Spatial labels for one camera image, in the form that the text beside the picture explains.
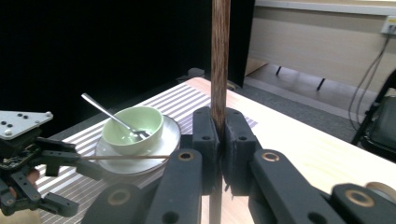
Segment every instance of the floor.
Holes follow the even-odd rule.
[[[277,75],[278,68],[279,66],[275,64],[267,63],[248,74],[245,84],[355,121],[357,119],[362,121],[364,111],[376,96],[375,92],[367,91],[361,98],[362,90],[356,90],[356,87],[329,79],[325,79],[320,89],[317,90],[322,77],[285,67],[281,67]],[[356,100],[350,105],[355,92],[357,98],[355,97]],[[359,113],[356,113],[360,98],[360,110]]]

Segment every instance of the black chair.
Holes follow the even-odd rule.
[[[367,151],[396,162],[396,96],[386,96],[389,89],[396,90],[396,69],[366,111],[351,144],[356,146],[361,142]]]

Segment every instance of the spoon handle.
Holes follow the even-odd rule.
[[[84,98],[84,100],[86,100],[88,103],[90,103],[91,105],[95,106],[96,108],[98,108],[99,110],[101,110],[102,112],[104,112],[105,114],[107,114],[109,117],[111,117],[112,119],[114,119],[116,122],[118,122],[119,124],[121,124],[122,126],[124,126],[126,129],[128,129],[129,131],[133,132],[134,130],[129,127],[126,123],[124,123],[122,120],[118,119],[117,117],[115,117],[114,115],[112,115],[110,112],[108,112],[104,107],[102,107],[99,103],[97,103],[95,100],[93,100],[91,98],[90,95],[88,95],[87,93],[82,93],[81,94],[82,98]]]

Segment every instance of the wall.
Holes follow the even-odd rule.
[[[276,2],[256,2],[249,57],[352,86],[359,84],[384,45],[386,37],[379,31],[386,15],[396,15],[394,3],[376,7],[350,1]],[[393,37],[370,90],[379,90],[395,62]]]

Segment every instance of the wooden table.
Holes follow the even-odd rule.
[[[197,77],[164,91],[140,105],[159,108],[180,125],[182,133],[191,133],[191,113],[210,105],[210,82]],[[266,106],[255,103],[232,91],[227,92],[227,106],[239,110],[259,139],[263,148],[285,154],[314,187],[331,193],[332,187],[342,183],[365,186],[369,182],[381,182],[396,189],[396,178],[390,172],[396,164],[385,161],[347,142],[316,130],[289,118]],[[94,153],[100,132],[106,120],[91,128],[64,139],[77,144],[83,156]],[[38,167],[43,175],[45,167]],[[149,175],[115,177],[113,181],[135,182],[143,187],[161,176],[163,168]],[[40,211],[44,223],[78,223],[95,197],[108,186],[108,181],[94,181],[76,174],[74,168],[62,168],[56,178],[41,176],[37,182],[42,194],[49,191],[60,194],[80,204],[74,217],[59,217]],[[248,211],[247,197],[234,197],[223,193],[222,223],[253,223]],[[202,223],[208,223],[208,196],[203,197]]]

